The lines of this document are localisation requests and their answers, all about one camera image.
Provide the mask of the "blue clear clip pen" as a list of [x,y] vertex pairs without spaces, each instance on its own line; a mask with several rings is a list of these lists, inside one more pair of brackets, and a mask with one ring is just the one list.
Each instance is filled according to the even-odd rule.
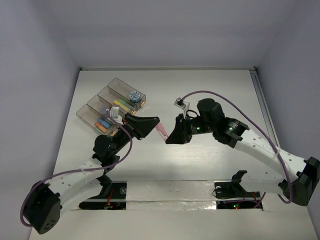
[[103,118],[98,118],[97,119],[97,121],[102,125],[102,126],[104,126],[105,128],[110,128],[110,124],[107,122],[107,121],[105,121]]

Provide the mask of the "orange clear clip pen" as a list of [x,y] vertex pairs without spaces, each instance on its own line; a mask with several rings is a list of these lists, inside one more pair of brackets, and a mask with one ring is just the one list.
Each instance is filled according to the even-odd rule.
[[103,125],[101,125],[99,122],[95,122],[94,125],[97,129],[101,130],[103,133],[106,133],[108,131],[108,129],[105,128]]

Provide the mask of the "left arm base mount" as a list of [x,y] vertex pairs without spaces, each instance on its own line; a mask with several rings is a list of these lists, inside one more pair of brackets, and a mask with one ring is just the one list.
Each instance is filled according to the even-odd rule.
[[81,202],[81,210],[125,210],[127,182],[105,180],[100,193]]

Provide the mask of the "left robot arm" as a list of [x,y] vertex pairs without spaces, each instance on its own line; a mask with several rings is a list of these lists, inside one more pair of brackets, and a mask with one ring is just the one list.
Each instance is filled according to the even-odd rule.
[[77,169],[56,173],[35,183],[20,208],[21,223],[42,235],[50,231],[60,217],[79,203],[94,196],[110,194],[112,180],[106,175],[125,158],[118,152],[133,147],[133,139],[144,139],[160,123],[157,116],[139,117],[127,113],[113,135],[99,135],[92,157]]

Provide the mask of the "blue slime jar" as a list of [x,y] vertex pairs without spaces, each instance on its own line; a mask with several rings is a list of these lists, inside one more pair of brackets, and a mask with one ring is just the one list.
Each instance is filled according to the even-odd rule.
[[139,91],[134,90],[129,93],[129,100],[132,103],[138,103],[140,99],[141,99],[141,93]]

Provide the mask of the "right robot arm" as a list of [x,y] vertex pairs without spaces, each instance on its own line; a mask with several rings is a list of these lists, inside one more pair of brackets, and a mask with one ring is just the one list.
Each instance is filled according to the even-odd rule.
[[307,206],[320,180],[320,161],[291,154],[280,147],[272,147],[270,142],[260,137],[243,122],[226,117],[221,105],[212,98],[197,103],[199,114],[189,116],[189,103],[180,97],[174,103],[183,110],[175,118],[175,127],[166,144],[183,145],[194,135],[209,134],[223,145],[248,154],[279,174],[272,177],[264,172],[254,178],[247,170],[239,170],[223,186],[224,198],[235,198],[246,192],[267,192],[283,195],[299,206]]

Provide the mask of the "green clear clip pen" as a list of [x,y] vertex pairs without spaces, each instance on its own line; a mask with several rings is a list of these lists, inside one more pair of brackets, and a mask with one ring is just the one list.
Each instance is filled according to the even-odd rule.
[[96,130],[100,133],[100,134],[102,134],[102,135],[105,135],[105,133],[103,133],[101,130],[99,130],[98,128],[96,128]]

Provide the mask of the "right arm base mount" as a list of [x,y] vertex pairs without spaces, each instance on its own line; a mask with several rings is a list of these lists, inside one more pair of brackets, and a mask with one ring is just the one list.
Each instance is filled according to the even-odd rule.
[[246,191],[241,185],[242,177],[246,170],[239,170],[229,181],[214,183],[212,195],[217,200],[218,210],[262,209],[261,195],[259,192]]

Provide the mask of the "yellow highlighter pen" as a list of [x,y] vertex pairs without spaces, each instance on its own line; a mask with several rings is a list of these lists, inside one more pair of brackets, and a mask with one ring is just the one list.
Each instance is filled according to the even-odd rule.
[[122,104],[118,100],[114,100],[113,104],[119,106],[125,112],[128,112],[130,110],[128,107],[126,107],[124,104]]

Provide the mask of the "green highlighter pen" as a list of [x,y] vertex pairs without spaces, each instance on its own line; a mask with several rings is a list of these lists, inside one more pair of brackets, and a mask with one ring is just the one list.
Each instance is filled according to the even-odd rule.
[[125,100],[123,100],[123,99],[118,99],[118,101],[122,104],[122,105],[124,105],[124,106],[126,106],[127,108],[129,108],[129,109],[131,109],[133,106],[132,105],[130,105],[129,103],[127,103]]

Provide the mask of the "pink clear clip pen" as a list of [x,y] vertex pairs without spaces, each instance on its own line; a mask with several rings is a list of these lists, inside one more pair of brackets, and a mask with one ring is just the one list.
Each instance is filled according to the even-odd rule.
[[159,133],[159,135],[161,136],[161,138],[166,141],[168,139],[168,134],[164,128],[164,126],[161,123],[158,123],[155,127],[155,129],[157,130],[157,132]]

